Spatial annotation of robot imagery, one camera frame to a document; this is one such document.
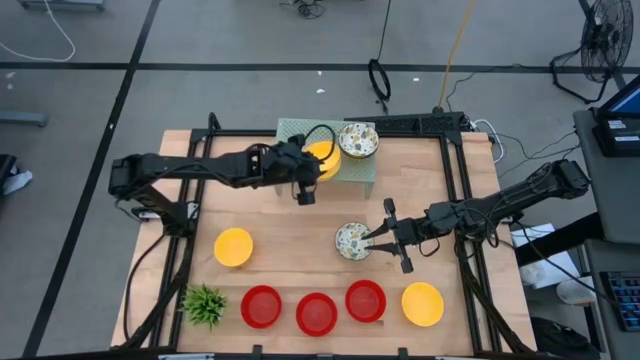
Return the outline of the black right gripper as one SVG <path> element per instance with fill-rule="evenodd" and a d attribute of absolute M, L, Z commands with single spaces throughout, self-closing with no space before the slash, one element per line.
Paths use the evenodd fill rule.
<path fill-rule="evenodd" d="M 426 226 L 416 219 L 405 218 L 398 220 L 396 208 L 391 198 L 383 200 L 383 207 L 387 218 L 375 230 L 366 234 L 366 237 L 378 237 L 383 234 L 392 233 L 394 241 L 391 243 L 374 244 L 366 247 L 366 250 L 383 251 L 391 253 L 400 258 L 401 270 L 404 274 L 409 274 L 414 270 L 412 261 L 407 254 L 406 247 L 411 245 L 419 246 L 423 242 L 435 239 L 436 236 L 426 230 Z"/>

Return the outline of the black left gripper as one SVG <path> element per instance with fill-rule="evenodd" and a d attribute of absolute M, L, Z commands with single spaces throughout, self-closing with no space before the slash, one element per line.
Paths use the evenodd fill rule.
<path fill-rule="evenodd" d="M 323 148 L 309 146 L 304 152 L 304 141 L 303 135 L 295 135 L 287 142 L 259 145 L 262 176 L 259 185 L 298 185 L 299 192 L 292 197 L 300 206 L 315 203 L 317 180 L 323 174 L 319 161 L 323 158 Z"/>

